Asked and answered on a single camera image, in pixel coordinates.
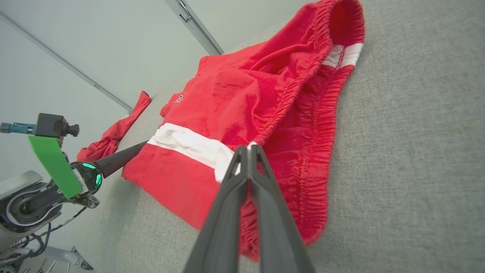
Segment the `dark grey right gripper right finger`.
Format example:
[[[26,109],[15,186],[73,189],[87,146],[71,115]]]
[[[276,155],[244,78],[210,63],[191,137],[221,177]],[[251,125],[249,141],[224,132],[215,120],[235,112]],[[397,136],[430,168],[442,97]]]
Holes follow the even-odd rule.
[[[257,207],[262,273],[314,273],[308,251],[260,145],[249,146],[249,181]]]

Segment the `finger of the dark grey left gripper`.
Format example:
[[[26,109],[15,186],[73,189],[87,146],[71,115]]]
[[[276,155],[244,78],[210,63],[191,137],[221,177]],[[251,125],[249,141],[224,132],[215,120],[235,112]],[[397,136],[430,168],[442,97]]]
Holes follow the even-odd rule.
[[[139,154],[146,144],[147,141],[99,159],[94,162],[95,169],[103,178],[106,178],[128,164],[128,162]]]

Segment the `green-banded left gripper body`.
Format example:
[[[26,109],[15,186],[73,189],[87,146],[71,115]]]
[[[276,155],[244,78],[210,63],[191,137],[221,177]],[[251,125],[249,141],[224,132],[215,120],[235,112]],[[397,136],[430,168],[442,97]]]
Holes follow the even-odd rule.
[[[102,185],[102,173],[93,163],[69,163],[57,138],[30,135],[29,142],[61,195],[59,202],[72,202],[94,209],[99,200],[94,194]]]

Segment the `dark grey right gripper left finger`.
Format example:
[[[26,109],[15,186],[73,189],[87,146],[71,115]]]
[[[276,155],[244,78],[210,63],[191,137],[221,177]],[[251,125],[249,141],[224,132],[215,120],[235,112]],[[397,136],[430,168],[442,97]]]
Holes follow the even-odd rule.
[[[247,200],[248,150],[237,148],[184,268],[185,273],[237,273],[240,211]]]

